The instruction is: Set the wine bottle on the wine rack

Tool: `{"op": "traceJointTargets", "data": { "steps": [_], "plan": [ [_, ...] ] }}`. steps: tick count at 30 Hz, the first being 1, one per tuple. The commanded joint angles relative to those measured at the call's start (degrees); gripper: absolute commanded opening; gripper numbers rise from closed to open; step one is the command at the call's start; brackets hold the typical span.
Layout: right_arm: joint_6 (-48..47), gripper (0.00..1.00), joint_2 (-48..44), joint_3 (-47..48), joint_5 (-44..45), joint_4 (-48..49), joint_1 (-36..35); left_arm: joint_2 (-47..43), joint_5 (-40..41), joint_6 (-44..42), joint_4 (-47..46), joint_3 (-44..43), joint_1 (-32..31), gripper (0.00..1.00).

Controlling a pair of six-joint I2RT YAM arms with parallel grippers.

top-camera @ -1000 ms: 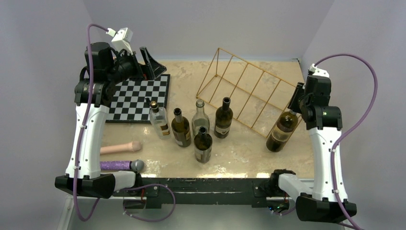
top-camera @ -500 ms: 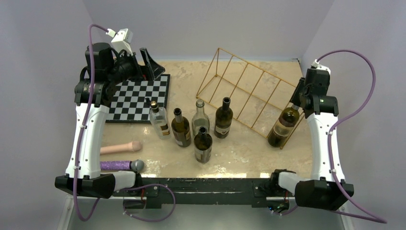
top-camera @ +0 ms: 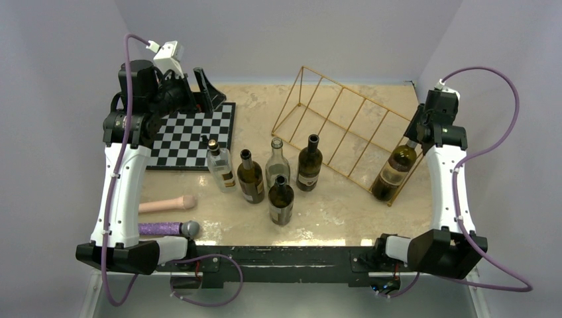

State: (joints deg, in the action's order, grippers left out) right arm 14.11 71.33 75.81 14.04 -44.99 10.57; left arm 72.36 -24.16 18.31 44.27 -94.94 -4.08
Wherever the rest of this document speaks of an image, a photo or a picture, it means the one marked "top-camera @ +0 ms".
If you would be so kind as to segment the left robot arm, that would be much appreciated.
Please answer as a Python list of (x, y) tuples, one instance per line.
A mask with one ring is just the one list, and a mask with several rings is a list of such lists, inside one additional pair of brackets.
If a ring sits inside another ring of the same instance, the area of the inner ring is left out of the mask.
[(108, 272), (152, 274), (172, 261), (182, 271), (197, 264), (197, 252), (185, 237), (139, 238), (139, 203), (144, 173), (162, 120), (176, 113), (212, 113), (226, 100), (202, 68), (194, 68), (199, 91), (187, 76), (158, 69), (148, 60), (130, 63), (133, 102), (127, 107), (127, 73), (122, 65), (121, 90), (103, 121), (105, 179), (99, 215), (89, 242), (76, 247), (80, 262)]

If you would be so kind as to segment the clear square liquor bottle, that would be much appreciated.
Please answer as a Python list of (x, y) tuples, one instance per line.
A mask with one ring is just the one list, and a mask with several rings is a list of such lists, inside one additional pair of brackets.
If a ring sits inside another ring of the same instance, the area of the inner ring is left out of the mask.
[(210, 139), (207, 143), (207, 167), (222, 192), (236, 190), (231, 154), (227, 148), (220, 147), (215, 139)]

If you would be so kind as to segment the green bottle silver neck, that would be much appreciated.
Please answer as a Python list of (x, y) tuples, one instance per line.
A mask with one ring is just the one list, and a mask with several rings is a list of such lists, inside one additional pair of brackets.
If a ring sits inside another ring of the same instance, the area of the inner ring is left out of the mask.
[(250, 150), (241, 150), (240, 157), (241, 163), (237, 168), (237, 175), (243, 197), (249, 203), (260, 203), (265, 196), (262, 168), (252, 159)]

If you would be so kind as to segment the olive wine bottle grey neck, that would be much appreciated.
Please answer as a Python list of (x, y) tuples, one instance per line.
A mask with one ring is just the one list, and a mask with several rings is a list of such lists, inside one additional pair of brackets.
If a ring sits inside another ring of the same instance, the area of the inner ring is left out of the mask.
[(379, 201), (390, 201), (413, 168), (418, 155), (417, 142), (408, 140), (397, 146), (371, 185), (371, 194)]

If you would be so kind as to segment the clear glass bottle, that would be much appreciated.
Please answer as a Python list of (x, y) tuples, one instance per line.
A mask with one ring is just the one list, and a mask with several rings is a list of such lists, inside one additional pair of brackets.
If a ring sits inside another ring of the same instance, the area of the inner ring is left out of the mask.
[(265, 167), (266, 184), (268, 189), (275, 184), (275, 179), (280, 174), (286, 177), (287, 184), (290, 183), (290, 164), (283, 154), (283, 140), (281, 138), (274, 137), (271, 140), (270, 145), (272, 147), (272, 154), (267, 160)]

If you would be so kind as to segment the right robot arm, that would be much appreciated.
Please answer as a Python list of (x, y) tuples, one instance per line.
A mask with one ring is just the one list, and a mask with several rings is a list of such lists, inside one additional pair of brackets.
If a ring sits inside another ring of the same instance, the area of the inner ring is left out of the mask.
[(430, 229), (415, 237), (383, 234), (376, 240), (372, 261), (389, 269), (397, 261), (415, 272), (463, 279), (487, 251), (476, 234), (465, 187), (467, 134), (453, 124), (460, 95), (450, 88), (431, 89), (404, 133), (408, 146), (420, 145), (430, 178), (433, 217)]

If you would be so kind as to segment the dark front wine bottle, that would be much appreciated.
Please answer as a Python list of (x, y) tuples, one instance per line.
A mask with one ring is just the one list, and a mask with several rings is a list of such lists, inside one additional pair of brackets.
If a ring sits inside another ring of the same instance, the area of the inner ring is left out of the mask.
[(290, 222), (294, 206), (294, 190), (284, 174), (274, 179), (268, 192), (269, 213), (273, 223), (284, 226)]

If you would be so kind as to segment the dark wine bottle white label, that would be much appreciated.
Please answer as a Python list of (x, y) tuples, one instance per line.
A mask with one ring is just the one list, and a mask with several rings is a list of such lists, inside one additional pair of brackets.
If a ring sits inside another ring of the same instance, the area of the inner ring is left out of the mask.
[(300, 150), (296, 184), (302, 191), (311, 191), (317, 185), (323, 163), (323, 154), (318, 148), (318, 144), (319, 136), (311, 134), (308, 137), (308, 145)]

